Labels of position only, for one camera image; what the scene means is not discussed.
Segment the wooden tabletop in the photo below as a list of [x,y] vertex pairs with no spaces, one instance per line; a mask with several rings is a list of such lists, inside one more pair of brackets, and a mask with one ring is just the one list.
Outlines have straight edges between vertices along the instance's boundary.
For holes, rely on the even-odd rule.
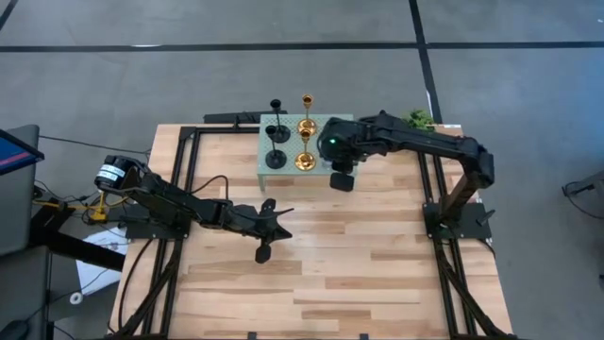
[[[180,125],[158,126],[150,168],[169,180]],[[458,127],[439,127],[460,134]],[[260,208],[264,199],[277,210],[294,238],[273,243],[268,263],[256,264],[259,241],[193,224],[179,267],[170,338],[446,338],[445,311],[431,241],[425,235],[424,192],[415,152],[374,156],[359,166],[355,190],[335,191],[328,177],[267,179],[261,193],[256,176],[258,135],[202,135],[193,188],[215,175],[229,177],[235,204]],[[431,157],[433,193],[438,197]],[[443,159],[447,188],[462,170]],[[182,187],[186,161],[182,166]],[[216,181],[199,197],[224,197]],[[129,246],[123,279],[144,240]],[[503,331],[512,327],[493,254],[474,240],[460,241],[469,289],[484,312]],[[126,291],[125,319],[149,289],[157,241],[146,250]],[[166,259],[169,258],[169,246]],[[464,332],[461,305],[456,312]],[[159,330],[163,296],[154,331]]]

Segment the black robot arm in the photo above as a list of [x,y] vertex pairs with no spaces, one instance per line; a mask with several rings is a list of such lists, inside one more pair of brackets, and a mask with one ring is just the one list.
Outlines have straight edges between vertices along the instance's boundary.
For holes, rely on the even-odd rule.
[[412,128],[385,111],[359,121],[330,118],[319,135],[317,147],[321,157],[332,162],[333,169],[339,173],[332,176],[331,186],[345,191],[352,187],[339,183],[352,183],[352,180],[342,180],[342,176],[375,154],[386,156],[389,152],[408,149],[458,160],[464,176],[441,201],[444,221],[459,219],[461,208],[476,190],[487,188],[495,181],[493,155],[474,138]]
[[178,228],[193,220],[201,227],[227,230],[260,239],[256,262],[270,259],[270,244],[292,235],[277,222],[277,217],[291,211],[275,212],[276,202],[267,199],[260,213],[249,205],[233,205],[227,199],[200,199],[161,179],[146,164],[123,156],[107,156],[96,186],[110,194],[127,196],[144,206],[155,223],[165,228]]

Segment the computer monitor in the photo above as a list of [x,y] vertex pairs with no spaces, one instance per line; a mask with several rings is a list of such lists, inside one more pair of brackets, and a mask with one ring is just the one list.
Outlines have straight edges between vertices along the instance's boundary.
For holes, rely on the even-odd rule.
[[0,129],[0,175],[42,161],[44,154]]

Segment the gold candlestick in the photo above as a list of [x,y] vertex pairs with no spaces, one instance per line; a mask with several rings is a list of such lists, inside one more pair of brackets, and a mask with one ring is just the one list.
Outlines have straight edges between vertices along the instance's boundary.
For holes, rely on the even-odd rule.
[[314,121],[309,118],[309,110],[312,106],[312,101],[312,95],[304,94],[302,96],[302,104],[304,104],[304,107],[306,108],[306,118],[298,122],[298,133],[300,134],[302,134],[303,130],[306,130],[310,133],[310,136],[312,136],[317,131],[316,123],[314,123]]

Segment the black candlestick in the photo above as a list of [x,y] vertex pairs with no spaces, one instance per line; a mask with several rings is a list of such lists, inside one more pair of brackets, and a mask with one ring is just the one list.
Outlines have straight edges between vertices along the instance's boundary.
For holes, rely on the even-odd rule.
[[285,143],[289,141],[292,133],[288,127],[281,125],[281,120],[279,118],[279,113],[281,112],[281,101],[278,99],[271,100],[271,108],[273,108],[273,112],[277,116],[277,130],[272,135],[269,135],[269,137],[275,143]]
[[266,162],[266,165],[271,169],[280,169],[287,162],[287,155],[285,154],[285,152],[275,149],[275,139],[273,139],[271,136],[275,136],[277,134],[277,127],[268,126],[266,127],[265,132],[266,135],[271,138],[273,149],[266,153],[266,158],[264,159],[264,161]]

